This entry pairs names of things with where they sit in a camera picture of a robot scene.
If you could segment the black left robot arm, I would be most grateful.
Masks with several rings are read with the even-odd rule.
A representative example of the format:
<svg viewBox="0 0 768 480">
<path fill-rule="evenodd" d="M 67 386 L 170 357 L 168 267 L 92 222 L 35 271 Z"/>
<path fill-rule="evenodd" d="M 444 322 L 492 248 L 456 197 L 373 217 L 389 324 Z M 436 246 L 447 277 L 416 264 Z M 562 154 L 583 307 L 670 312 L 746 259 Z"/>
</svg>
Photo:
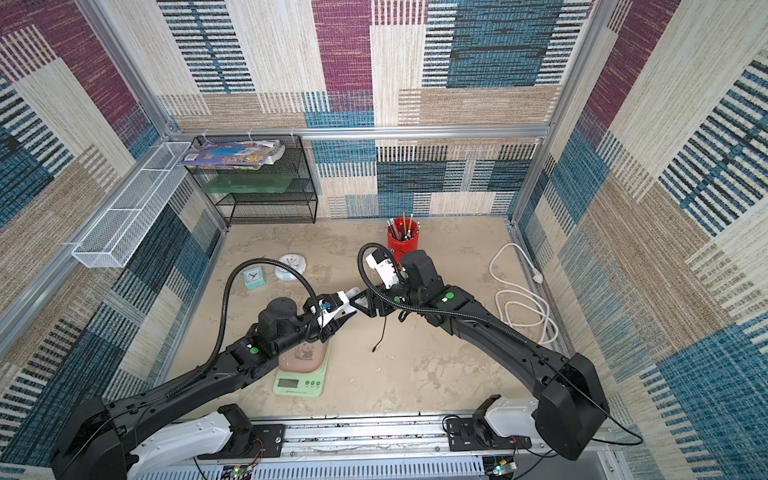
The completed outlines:
<svg viewBox="0 0 768 480">
<path fill-rule="evenodd" d="M 308 293 L 303 307 L 276 298 L 229 346 L 219 335 L 203 365 L 131 397 L 94 398 L 78 406 L 55 442 L 54 477 L 138 479 L 198 455 L 247 455 L 253 448 L 252 423 L 240 407 L 225 405 L 197 420 L 179 419 L 261 379 L 299 344 L 327 341 L 355 314 L 345 292 L 319 295 L 302 275 L 295 277 Z"/>
</svg>

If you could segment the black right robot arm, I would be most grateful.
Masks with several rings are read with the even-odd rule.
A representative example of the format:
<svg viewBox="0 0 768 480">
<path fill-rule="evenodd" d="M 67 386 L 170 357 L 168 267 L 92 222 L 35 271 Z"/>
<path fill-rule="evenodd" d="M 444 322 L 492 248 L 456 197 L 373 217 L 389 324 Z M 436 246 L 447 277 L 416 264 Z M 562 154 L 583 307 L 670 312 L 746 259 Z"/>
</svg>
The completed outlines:
<svg viewBox="0 0 768 480">
<path fill-rule="evenodd" d="M 361 246 L 356 264 L 367 292 L 469 342 L 511 372 L 538 401 L 534 426 L 556 454 L 575 461 L 592 442 L 620 444 L 597 437 L 605 421 L 616 419 L 587 357 L 562 355 L 502 322 L 469 292 L 445 284 L 425 251 L 406 253 L 401 260 L 399 265 L 379 243 Z"/>
</svg>

